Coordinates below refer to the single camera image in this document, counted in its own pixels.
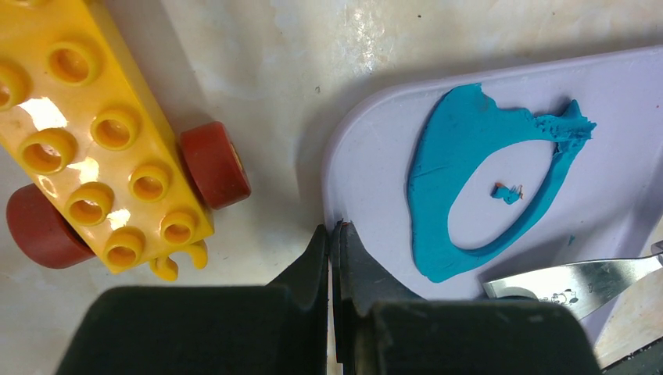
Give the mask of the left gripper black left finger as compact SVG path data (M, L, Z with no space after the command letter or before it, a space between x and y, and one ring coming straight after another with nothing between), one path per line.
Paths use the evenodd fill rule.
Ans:
M89 308L60 374L323 374L328 234L264 286L117 287Z

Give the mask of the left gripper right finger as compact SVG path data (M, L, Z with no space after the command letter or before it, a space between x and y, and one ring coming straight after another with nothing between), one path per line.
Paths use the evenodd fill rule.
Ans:
M336 358L346 374L598 374L584 330L526 299L428 301L388 273L352 223L331 233Z

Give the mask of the metal scraper wooden handle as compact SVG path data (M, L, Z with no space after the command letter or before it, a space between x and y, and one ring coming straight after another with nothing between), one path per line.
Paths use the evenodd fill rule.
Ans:
M662 242L642 258L573 262L482 284L490 298L530 298L562 305L582 320L644 277L662 269Z

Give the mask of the blue dough piece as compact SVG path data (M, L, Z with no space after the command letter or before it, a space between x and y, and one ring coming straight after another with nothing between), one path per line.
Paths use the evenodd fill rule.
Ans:
M480 84L448 91L428 117L407 178L411 246L418 271L441 283L486 264L514 244L547 213L595 127L576 100L559 116L535 116L525 108L499 108ZM471 250L458 248L448 231L452 204L491 154L525 141L555 145L536 195L494 241Z

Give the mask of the lavender plastic tray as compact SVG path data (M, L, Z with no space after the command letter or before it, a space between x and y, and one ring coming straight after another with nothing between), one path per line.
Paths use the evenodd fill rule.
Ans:
M596 124L546 215L495 259L436 283L415 266L407 176L421 129L448 91L480 84L502 109L561 113L576 100ZM636 257L662 215L659 46L391 87L339 124L322 167L324 218L348 221L381 275L370 299L469 300L487 280L564 263Z

